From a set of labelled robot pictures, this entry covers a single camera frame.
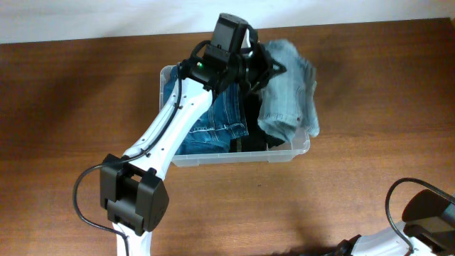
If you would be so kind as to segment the black garment with print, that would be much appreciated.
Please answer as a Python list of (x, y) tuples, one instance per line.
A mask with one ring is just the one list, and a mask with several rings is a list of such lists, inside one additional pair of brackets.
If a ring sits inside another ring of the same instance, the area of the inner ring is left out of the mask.
[(284, 140), (268, 135), (258, 125), (258, 117), (262, 100), (259, 95), (251, 94), (242, 98), (241, 114), (246, 121), (248, 135), (230, 142), (230, 153), (266, 151), (268, 148), (280, 146)]

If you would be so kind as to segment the light blue jeans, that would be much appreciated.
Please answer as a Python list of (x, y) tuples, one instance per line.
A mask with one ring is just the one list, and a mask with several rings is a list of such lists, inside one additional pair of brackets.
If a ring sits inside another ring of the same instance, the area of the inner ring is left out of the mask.
[(299, 128), (311, 137), (318, 136), (320, 126), (314, 103), (316, 68), (286, 39), (270, 41), (265, 49), (287, 71), (273, 77), (261, 90), (259, 128), (284, 142), (291, 142)]

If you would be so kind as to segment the dark blue jeans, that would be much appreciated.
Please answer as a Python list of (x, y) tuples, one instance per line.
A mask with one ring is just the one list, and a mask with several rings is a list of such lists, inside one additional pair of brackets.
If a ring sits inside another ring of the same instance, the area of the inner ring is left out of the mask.
[(200, 116), (176, 153), (178, 155), (228, 153), (232, 140), (248, 134), (239, 85), (233, 83), (219, 94), (208, 111)]

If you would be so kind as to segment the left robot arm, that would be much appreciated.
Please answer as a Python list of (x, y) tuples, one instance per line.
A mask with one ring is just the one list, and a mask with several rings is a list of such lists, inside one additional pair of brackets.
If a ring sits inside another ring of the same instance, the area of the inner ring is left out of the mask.
[(258, 41), (244, 19), (221, 13), (211, 39), (177, 65), (167, 102), (123, 156), (106, 156), (100, 169), (100, 205), (117, 235), (118, 255), (149, 255), (151, 236), (168, 208), (164, 179), (196, 121), (229, 85), (245, 93), (267, 85), (286, 68)]

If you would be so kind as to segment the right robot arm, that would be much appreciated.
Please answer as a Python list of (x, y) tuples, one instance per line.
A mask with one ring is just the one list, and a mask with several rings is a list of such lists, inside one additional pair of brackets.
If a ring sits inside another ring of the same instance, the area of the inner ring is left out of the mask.
[[(412, 243), (413, 255), (454, 254), (454, 207), (446, 199), (425, 189), (407, 204), (397, 229)], [(333, 255), (410, 255), (408, 244), (392, 228), (374, 235), (358, 235), (342, 241)]]

